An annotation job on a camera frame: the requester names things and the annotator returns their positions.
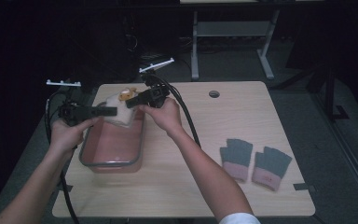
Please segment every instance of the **forearm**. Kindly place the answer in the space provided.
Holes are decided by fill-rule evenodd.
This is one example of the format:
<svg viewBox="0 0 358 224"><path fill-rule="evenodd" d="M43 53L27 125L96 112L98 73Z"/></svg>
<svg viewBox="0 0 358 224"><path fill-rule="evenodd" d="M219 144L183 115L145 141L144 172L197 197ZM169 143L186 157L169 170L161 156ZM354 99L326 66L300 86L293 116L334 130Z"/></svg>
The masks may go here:
<svg viewBox="0 0 358 224"><path fill-rule="evenodd" d="M0 223L39 223L65 162L66 158L48 153L0 214Z"/></svg>
<svg viewBox="0 0 358 224"><path fill-rule="evenodd" d="M169 136L179 147L205 202L218 221L233 213L253 213L237 182L184 130L175 130Z"/></svg>

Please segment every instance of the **person's left hand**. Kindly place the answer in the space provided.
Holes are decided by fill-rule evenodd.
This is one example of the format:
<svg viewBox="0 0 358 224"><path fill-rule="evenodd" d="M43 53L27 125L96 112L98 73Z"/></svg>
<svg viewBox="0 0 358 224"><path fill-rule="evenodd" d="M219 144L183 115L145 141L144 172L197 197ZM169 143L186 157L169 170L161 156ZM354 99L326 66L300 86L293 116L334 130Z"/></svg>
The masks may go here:
<svg viewBox="0 0 358 224"><path fill-rule="evenodd" d="M49 150L57 155L70 159L73 148L83 142L83 132L94 125L98 118L87 119L76 126L70 127L62 119L54 121L51 130Z"/></svg>

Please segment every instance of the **clear plastic tray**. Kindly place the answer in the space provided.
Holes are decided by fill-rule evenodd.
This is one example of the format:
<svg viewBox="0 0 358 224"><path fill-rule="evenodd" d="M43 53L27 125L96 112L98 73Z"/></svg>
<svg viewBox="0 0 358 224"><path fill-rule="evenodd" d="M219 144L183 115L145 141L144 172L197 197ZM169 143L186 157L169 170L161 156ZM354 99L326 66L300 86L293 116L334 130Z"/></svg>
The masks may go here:
<svg viewBox="0 0 358 224"><path fill-rule="evenodd" d="M136 111L130 128L100 118L89 128L80 162L95 173L134 173L142 165L145 113Z"/></svg>

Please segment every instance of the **background table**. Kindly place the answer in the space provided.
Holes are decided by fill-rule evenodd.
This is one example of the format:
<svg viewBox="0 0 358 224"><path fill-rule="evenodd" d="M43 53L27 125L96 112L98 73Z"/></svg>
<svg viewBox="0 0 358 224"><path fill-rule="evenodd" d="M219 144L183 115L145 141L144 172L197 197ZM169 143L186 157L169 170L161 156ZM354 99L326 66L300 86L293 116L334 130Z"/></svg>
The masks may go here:
<svg viewBox="0 0 358 224"><path fill-rule="evenodd" d="M228 138L254 145L249 177L240 183L258 217L312 216L315 212L269 92L262 82L173 83L181 93L208 155L221 164L219 148ZM94 105L126 87L144 84L102 85ZM219 91L218 98L209 96ZM182 122L191 133L185 115ZM143 166L134 174L94 174L75 152L66 179L72 185L72 204L79 217L212 217L179 149L154 121L146 116ZM251 181L255 153L275 147L293 157L280 189L273 192ZM56 217L69 217L60 192L53 207Z"/></svg>

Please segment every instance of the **hand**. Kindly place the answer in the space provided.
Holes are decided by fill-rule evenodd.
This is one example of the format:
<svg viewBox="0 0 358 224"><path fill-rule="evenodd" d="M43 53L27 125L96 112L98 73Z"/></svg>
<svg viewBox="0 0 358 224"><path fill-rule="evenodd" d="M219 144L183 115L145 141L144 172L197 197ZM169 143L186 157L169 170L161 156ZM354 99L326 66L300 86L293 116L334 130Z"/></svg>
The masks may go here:
<svg viewBox="0 0 358 224"><path fill-rule="evenodd" d="M166 131L168 135L175 130L183 129L179 105L172 98L166 98L161 108L139 105L139 109L150 115L159 128Z"/></svg>
<svg viewBox="0 0 358 224"><path fill-rule="evenodd" d="M68 126L62 119L52 125L49 151L55 155L63 155L66 159L72 156L73 148L83 142L83 132L94 125L98 118L87 119L76 126Z"/></svg>

